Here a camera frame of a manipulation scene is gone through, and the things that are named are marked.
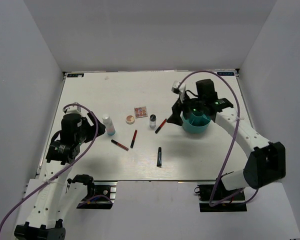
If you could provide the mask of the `black mascara tube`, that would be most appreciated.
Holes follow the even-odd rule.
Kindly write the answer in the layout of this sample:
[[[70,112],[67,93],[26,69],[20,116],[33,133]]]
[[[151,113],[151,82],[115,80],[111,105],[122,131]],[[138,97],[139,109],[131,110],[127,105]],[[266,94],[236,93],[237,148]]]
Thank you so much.
[[[161,147],[158,148],[156,166],[157,167],[161,167],[162,166],[162,148]]]

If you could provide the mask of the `teal round organizer cup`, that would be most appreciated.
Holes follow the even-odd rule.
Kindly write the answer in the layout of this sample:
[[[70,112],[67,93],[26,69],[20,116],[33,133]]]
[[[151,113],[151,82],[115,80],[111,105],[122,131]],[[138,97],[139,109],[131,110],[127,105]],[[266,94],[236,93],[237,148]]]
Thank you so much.
[[[181,119],[183,130],[189,134],[202,134],[211,122],[211,118],[200,111],[191,112],[187,118],[183,113]]]

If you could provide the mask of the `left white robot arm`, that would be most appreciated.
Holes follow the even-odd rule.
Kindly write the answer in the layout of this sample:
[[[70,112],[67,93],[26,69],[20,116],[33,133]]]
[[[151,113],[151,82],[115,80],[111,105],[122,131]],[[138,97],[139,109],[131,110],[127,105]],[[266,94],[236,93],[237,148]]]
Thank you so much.
[[[83,156],[82,144],[92,144],[103,135],[106,127],[93,112],[84,117],[78,110],[69,110],[61,120],[61,129],[51,138],[46,155],[43,187],[24,224],[14,230],[17,240],[63,240],[66,237],[65,218],[82,196],[89,200],[95,196],[93,177],[68,175],[75,161]]]

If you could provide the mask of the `red lip gloss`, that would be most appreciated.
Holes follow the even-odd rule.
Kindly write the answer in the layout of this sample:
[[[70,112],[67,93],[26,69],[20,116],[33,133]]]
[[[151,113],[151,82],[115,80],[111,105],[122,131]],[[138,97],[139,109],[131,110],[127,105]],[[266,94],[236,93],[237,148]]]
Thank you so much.
[[[159,127],[155,130],[155,134],[158,134],[158,132],[163,128],[163,126],[166,124],[167,119],[165,118],[163,122],[159,125]]]
[[[116,146],[120,147],[121,149],[125,150],[125,151],[128,151],[128,150],[129,150],[128,147],[124,146],[123,144],[117,142],[117,141],[114,140],[114,139],[112,139],[111,142],[112,142],[113,144],[115,144]]]
[[[131,149],[133,149],[133,147],[134,147],[134,144],[135,144],[135,141],[136,141],[137,133],[138,133],[138,130],[135,130],[134,133],[133,133],[133,137],[132,137],[131,144],[130,144],[130,148],[131,148]]]

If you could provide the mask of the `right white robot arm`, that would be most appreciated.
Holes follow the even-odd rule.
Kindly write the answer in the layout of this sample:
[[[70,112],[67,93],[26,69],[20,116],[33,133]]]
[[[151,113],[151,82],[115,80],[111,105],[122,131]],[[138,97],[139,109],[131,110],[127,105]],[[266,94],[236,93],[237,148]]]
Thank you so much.
[[[233,104],[226,98],[218,98],[211,79],[196,83],[197,93],[190,98],[186,84],[175,81],[172,92],[178,95],[167,119],[170,124],[181,126],[192,115],[206,115],[222,127],[241,147],[247,157],[242,170],[221,176],[215,188],[216,195],[226,200],[234,190],[251,187],[255,190],[286,176],[286,148],[281,142],[271,142],[260,135],[238,116]]]

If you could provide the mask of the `small black cap jar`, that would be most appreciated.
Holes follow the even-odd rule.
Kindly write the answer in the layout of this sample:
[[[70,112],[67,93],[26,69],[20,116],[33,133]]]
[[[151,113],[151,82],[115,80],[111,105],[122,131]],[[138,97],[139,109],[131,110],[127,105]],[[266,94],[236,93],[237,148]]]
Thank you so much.
[[[151,114],[149,117],[149,127],[155,129],[157,125],[157,117],[155,114]]]

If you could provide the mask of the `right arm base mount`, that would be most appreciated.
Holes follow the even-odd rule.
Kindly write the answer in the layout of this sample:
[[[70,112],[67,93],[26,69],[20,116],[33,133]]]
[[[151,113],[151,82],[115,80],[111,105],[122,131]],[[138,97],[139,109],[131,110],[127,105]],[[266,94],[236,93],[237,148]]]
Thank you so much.
[[[213,187],[214,184],[199,184],[194,188],[194,194],[198,196],[199,210],[201,213],[230,213],[247,211],[244,192],[240,191],[235,195],[237,190],[228,191],[222,184],[217,187],[212,203],[215,204],[217,201],[225,199],[228,196],[231,196],[231,198],[211,207],[209,205],[209,201]]]

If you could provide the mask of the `white cap toner bottle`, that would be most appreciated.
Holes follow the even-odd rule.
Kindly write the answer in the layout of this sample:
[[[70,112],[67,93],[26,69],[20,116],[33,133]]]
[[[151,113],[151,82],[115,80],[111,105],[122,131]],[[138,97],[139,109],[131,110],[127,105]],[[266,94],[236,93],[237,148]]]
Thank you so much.
[[[116,133],[116,130],[111,117],[108,114],[104,114],[102,116],[102,122],[105,126],[106,133],[109,136],[113,136]]]

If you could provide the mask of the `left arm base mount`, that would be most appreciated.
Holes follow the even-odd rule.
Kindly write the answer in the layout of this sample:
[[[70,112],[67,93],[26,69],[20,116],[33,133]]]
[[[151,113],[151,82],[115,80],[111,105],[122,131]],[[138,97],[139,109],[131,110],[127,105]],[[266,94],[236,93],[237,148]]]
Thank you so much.
[[[86,193],[86,196],[78,203],[77,209],[110,210],[112,208],[117,192],[116,181],[96,181],[88,174],[77,174],[66,181],[66,194],[70,191],[71,185],[83,185],[83,193]]]

